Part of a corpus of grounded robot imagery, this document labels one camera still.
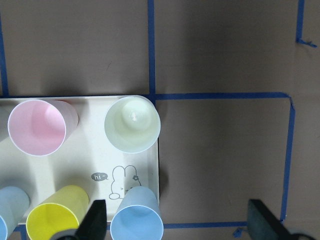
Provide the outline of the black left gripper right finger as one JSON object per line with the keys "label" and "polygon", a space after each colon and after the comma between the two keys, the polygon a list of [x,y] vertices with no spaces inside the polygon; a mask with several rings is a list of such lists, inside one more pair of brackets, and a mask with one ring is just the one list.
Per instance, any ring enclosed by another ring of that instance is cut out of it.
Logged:
{"label": "black left gripper right finger", "polygon": [[291,234],[259,199],[250,199],[247,229],[252,240],[290,240]]}

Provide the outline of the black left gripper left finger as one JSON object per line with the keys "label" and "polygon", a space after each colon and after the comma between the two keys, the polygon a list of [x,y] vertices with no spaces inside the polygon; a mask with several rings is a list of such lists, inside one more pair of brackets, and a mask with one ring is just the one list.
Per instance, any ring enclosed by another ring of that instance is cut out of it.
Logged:
{"label": "black left gripper left finger", "polygon": [[107,208],[104,199],[94,200],[79,228],[76,240],[104,240],[107,232]]}

